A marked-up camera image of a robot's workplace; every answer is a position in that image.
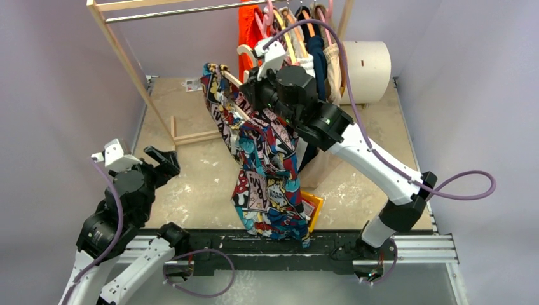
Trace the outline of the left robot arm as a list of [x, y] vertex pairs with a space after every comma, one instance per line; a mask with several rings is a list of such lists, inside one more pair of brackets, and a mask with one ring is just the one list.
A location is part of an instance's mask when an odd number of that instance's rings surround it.
[[118, 142], [91, 156], [107, 187], [104, 199], [83, 223], [60, 304], [124, 304], [158, 266], [188, 255], [190, 234], [169, 222], [135, 262], [106, 282], [120, 255], [149, 220], [156, 190], [181, 172], [176, 151], [148, 146], [144, 152], [157, 165], [135, 157]]

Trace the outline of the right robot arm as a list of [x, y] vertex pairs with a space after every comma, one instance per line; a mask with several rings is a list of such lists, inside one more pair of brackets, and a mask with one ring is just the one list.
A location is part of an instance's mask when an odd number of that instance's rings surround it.
[[386, 194], [386, 204], [357, 239], [362, 257], [373, 258], [392, 235], [417, 223], [437, 176], [405, 166], [366, 136], [342, 108], [320, 100], [315, 78], [304, 68], [252, 68], [240, 91], [255, 110], [273, 112], [308, 144], [349, 163]]

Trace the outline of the colourful comic print shorts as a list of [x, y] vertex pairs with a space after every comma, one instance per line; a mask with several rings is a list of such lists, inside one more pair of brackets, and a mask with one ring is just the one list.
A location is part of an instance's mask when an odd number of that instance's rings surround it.
[[200, 81], [206, 108], [240, 169], [231, 195], [247, 232], [311, 244], [298, 177], [298, 136], [271, 110], [255, 110], [224, 64], [206, 63]]

